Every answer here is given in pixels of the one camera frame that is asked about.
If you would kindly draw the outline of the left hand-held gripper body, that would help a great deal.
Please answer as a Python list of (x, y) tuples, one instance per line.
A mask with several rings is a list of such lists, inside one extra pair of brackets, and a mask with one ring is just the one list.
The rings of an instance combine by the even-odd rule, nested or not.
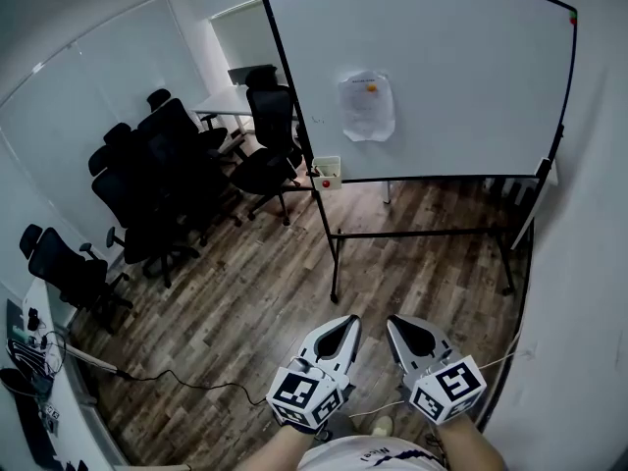
[(266, 401), (281, 427), (299, 433), (319, 433), (354, 391), (354, 384), (340, 368), (294, 356), (280, 367), (266, 394)]

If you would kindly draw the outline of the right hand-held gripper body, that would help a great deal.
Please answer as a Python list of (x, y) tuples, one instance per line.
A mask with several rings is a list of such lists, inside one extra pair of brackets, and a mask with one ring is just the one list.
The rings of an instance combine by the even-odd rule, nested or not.
[(446, 365), (439, 362), (434, 372), (406, 373), (402, 382), (409, 389), (408, 403), (436, 425), (470, 409), (487, 388), (471, 355)]

